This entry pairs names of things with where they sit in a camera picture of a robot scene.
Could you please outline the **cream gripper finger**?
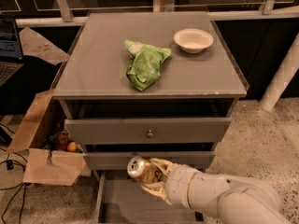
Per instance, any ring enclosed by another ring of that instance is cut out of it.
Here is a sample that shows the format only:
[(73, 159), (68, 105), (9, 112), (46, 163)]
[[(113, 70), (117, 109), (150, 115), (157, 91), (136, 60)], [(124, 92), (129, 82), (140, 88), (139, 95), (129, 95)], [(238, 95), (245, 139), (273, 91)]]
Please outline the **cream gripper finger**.
[(151, 158), (150, 162), (155, 165), (164, 175), (169, 175), (175, 168), (178, 167), (177, 163), (157, 158)]
[(151, 184), (142, 183), (141, 188), (149, 194), (162, 199), (167, 204), (170, 204), (170, 201), (165, 192), (164, 182), (156, 182)]

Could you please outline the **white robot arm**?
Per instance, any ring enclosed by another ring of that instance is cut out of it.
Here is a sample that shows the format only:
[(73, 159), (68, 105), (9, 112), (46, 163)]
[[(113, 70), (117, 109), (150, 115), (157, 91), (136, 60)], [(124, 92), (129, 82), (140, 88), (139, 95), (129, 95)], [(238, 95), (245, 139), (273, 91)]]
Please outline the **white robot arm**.
[(127, 172), (166, 203), (217, 217), (223, 224), (291, 224), (280, 214), (278, 193), (260, 179), (207, 174), (157, 158), (135, 158)]

